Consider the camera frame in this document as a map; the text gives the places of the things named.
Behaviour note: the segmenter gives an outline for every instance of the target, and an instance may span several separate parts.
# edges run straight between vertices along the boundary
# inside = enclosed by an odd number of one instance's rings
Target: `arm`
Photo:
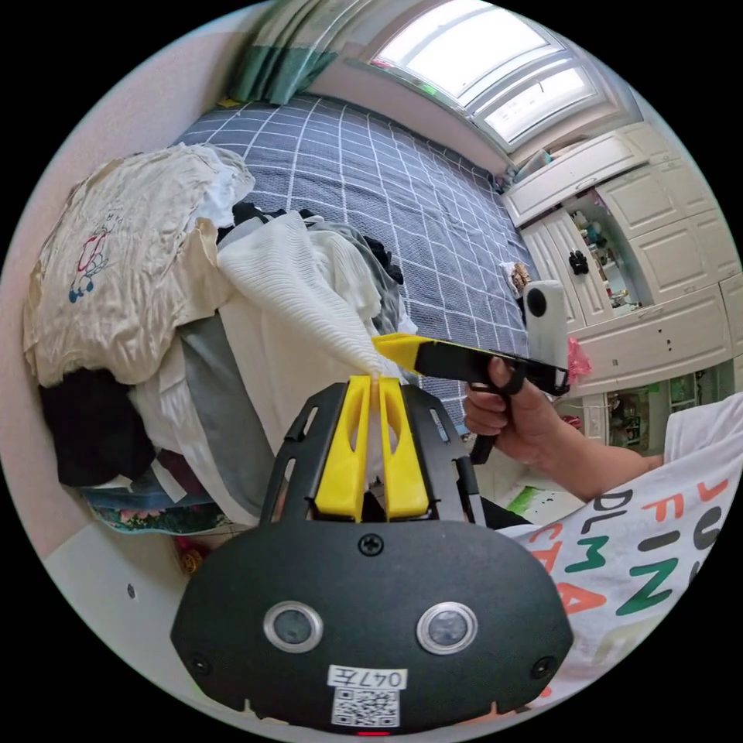
[[[608,447],[560,423],[536,467],[581,501],[589,502],[663,465],[663,456],[643,457],[629,449]]]

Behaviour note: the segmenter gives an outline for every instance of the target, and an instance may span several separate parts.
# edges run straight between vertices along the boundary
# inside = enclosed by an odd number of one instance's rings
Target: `cabinet door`
[[[654,166],[660,182],[684,217],[717,209],[709,186],[683,160]]]
[[[630,124],[617,131],[644,153],[650,163],[664,163],[678,157],[668,141],[650,124],[645,122]]]
[[[586,395],[580,399],[561,400],[556,406],[561,416],[577,416],[588,439],[609,443],[609,411],[606,395]]]
[[[717,283],[693,219],[682,219],[630,241],[652,302],[674,300]]]
[[[580,309],[586,325],[605,323],[614,317],[608,294],[598,272],[596,262],[588,259],[588,273],[576,276],[570,267],[570,252],[581,250],[587,255],[588,250],[583,242],[570,215],[560,209],[549,217],[545,217],[543,223],[553,239],[557,250],[556,260],[563,264],[563,273],[573,284],[573,288],[580,302]]]
[[[719,284],[574,334],[593,371],[570,397],[617,392],[698,372],[733,357]]]
[[[724,281],[739,274],[741,260],[722,213],[718,209],[705,211],[693,219],[693,224],[710,275]]]
[[[666,189],[658,168],[638,168],[596,188],[628,240],[686,216]]]
[[[572,334],[582,327],[586,327],[580,301],[575,292],[570,277],[564,270],[562,262],[557,256],[557,248],[544,222],[539,221],[522,230],[529,254],[542,281],[559,281],[565,291],[565,313],[567,315],[567,332]]]
[[[647,162],[627,139],[610,132],[571,149],[508,189],[503,203],[516,227],[596,183]]]
[[[743,273],[733,276],[720,284],[728,314],[733,355],[743,354]]]

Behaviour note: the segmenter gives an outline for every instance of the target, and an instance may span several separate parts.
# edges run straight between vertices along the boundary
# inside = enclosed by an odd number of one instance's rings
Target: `screw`
[[[199,676],[208,676],[211,673],[211,664],[203,656],[191,656],[191,667]]]
[[[556,660],[552,656],[547,656],[546,658],[540,658],[532,666],[532,678],[543,679],[545,676],[550,675],[555,667],[555,664],[556,664]]]
[[[358,540],[358,550],[366,557],[376,557],[384,548],[385,543],[376,534],[367,534]]]

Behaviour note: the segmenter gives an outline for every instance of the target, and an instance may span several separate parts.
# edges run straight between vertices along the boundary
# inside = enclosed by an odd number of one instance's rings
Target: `pink item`
[[[591,360],[580,349],[580,344],[573,337],[567,339],[567,381],[575,383],[581,377],[588,376],[594,368]]]
[[[580,421],[580,418],[577,418],[576,416],[563,416],[563,420],[565,421],[565,423],[568,423],[573,428],[579,431],[583,427],[583,423]]]

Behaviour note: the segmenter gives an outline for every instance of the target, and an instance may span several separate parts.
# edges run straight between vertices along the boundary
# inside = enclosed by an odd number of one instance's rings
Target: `curtain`
[[[275,0],[235,69],[228,95],[284,105],[338,56],[351,32],[397,0]]]

